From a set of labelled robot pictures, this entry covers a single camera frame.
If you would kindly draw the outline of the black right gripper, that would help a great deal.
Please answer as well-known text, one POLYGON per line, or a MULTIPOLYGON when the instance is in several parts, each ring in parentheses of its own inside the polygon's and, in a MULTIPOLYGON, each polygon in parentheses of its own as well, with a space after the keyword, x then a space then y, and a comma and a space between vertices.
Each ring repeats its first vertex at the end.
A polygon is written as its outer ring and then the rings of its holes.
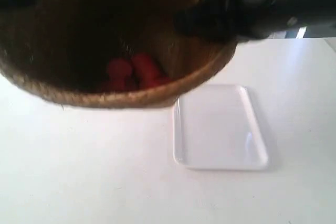
POLYGON ((175 30, 221 44, 335 23, 335 0, 198 0, 173 17, 175 30))

